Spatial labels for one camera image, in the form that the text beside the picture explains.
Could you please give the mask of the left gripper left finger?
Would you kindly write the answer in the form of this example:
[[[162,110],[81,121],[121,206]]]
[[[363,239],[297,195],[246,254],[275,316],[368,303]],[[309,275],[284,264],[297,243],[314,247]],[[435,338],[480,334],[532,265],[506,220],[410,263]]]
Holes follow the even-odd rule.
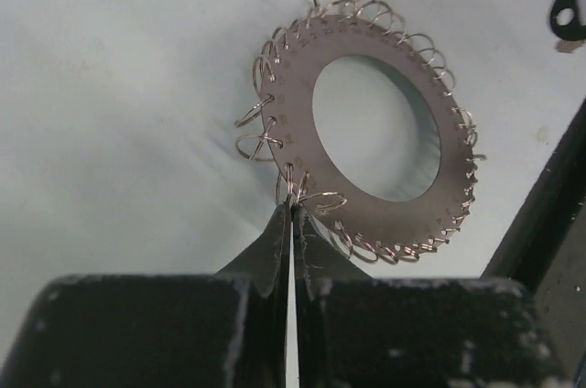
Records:
[[[291,210],[207,275],[64,275],[38,293],[4,387],[282,387]]]

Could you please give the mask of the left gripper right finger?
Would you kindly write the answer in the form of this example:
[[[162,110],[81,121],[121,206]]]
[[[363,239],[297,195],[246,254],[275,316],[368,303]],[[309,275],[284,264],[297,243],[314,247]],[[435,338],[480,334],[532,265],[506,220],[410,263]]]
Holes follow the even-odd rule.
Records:
[[[517,282],[375,279],[292,217],[303,387],[569,387]]]

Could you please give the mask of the metal disc with keyrings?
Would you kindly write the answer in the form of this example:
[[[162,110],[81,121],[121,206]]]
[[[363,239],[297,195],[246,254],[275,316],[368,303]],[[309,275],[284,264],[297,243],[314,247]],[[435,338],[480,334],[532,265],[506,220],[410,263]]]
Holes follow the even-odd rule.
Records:
[[[385,0],[312,0],[253,64],[243,158],[277,169],[276,196],[363,264],[470,271],[483,155],[472,112],[433,40]]]

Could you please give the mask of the black key tag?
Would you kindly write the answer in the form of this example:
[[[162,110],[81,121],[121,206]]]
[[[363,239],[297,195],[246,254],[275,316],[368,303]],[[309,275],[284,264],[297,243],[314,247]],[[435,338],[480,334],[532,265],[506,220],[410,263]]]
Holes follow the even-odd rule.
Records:
[[[585,39],[585,0],[554,0],[549,12],[552,33],[565,41]]]

